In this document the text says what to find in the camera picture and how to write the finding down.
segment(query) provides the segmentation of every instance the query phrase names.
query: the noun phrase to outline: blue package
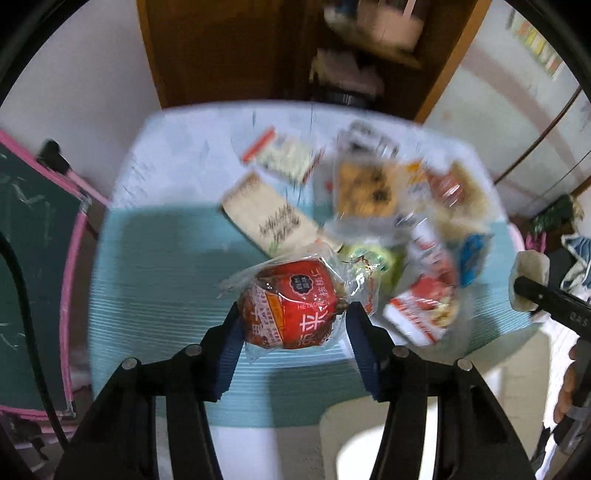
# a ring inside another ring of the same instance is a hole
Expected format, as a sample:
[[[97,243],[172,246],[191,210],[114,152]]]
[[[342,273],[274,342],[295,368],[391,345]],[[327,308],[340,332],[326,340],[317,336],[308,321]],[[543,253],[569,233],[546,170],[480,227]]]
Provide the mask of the blue package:
[[[475,233],[460,248],[460,285],[467,287],[480,275],[488,255],[492,236]]]

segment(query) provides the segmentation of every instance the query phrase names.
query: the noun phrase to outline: wooden shelf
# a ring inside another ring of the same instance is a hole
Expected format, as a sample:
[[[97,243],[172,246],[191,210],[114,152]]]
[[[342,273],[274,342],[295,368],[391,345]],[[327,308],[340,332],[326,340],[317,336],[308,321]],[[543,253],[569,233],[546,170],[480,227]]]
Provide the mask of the wooden shelf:
[[[363,32],[359,31],[354,21],[333,21],[326,15],[324,16],[324,20],[326,21],[326,25],[341,37],[345,44],[351,47],[366,51],[382,59],[405,65],[414,70],[421,68],[421,63],[413,54],[372,40]]]

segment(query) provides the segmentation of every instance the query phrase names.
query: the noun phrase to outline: wooden door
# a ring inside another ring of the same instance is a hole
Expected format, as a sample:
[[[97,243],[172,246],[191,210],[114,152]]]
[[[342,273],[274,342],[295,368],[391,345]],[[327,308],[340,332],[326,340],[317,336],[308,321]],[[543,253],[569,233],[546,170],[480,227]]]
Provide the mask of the wooden door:
[[[287,1],[138,0],[163,106],[285,96]]]

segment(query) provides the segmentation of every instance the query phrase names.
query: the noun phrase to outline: paper label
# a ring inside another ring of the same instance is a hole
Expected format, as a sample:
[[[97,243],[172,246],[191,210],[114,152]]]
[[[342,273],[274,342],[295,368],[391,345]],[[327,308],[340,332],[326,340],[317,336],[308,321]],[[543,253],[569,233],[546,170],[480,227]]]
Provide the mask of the paper label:
[[[341,247],[255,173],[230,192],[222,207],[232,222],[271,257],[316,241],[327,242],[335,251]]]

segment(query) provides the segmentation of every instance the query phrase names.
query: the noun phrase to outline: packaged food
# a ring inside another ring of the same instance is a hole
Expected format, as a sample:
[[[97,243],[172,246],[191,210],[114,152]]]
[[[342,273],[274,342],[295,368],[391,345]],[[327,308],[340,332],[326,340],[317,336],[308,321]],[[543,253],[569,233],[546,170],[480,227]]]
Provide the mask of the packaged food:
[[[343,151],[367,153],[381,158],[395,158],[398,144],[371,125],[355,120],[349,129],[341,130],[337,147]]]
[[[453,256],[439,240],[430,222],[426,218],[411,221],[416,223],[411,230],[409,258],[418,260],[427,272],[441,278],[443,282],[457,285]]]
[[[343,286],[316,258],[264,268],[239,300],[246,341],[288,350],[322,345],[347,306]]]
[[[460,285],[467,287],[482,272],[491,249],[492,236],[469,235],[460,248]]]
[[[321,156],[322,151],[269,127],[242,153],[241,160],[245,165],[256,163],[277,172],[292,183],[304,184]]]
[[[396,213],[400,167],[392,160],[346,154],[335,164],[337,218],[384,218]]]
[[[371,265],[375,272],[371,278],[379,279],[379,286],[383,293],[391,293],[396,287],[404,270],[405,251],[400,247],[383,247],[379,240],[355,245],[343,245],[339,251],[339,258],[344,262],[355,262],[363,258]]]
[[[302,248],[317,240],[341,244],[322,234],[315,221],[293,207],[256,173],[249,174],[224,198],[230,220],[269,256]]]
[[[390,300],[384,317],[415,345],[433,345],[457,316],[459,301],[454,289],[441,278],[423,274],[408,291]]]
[[[338,341],[352,301],[373,308],[372,272],[339,261],[328,244],[274,258],[233,275],[222,291],[238,289],[246,351],[251,359],[271,349],[299,349]]]
[[[446,207],[452,207],[456,203],[463,203],[464,187],[452,170],[446,173],[427,170],[426,173],[431,187],[431,194],[436,200]]]
[[[405,167],[411,209],[427,212],[446,242],[459,242],[470,234],[489,232],[492,218],[488,197],[459,160],[445,171],[441,166],[435,169],[420,160]]]
[[[411,200],[424,202],[431,198],[431,185],[427,172],[423,168],[421,159],[414,160],[404,165],[408,178],[408,195]]]
[[[460,307],[458,275],[451,253],[426,218],[406,216],[399,226],[410,229],[408,260],[419,270],[410,288],[384,308],[384,318],[418,346],[437,343],[454,322]]]

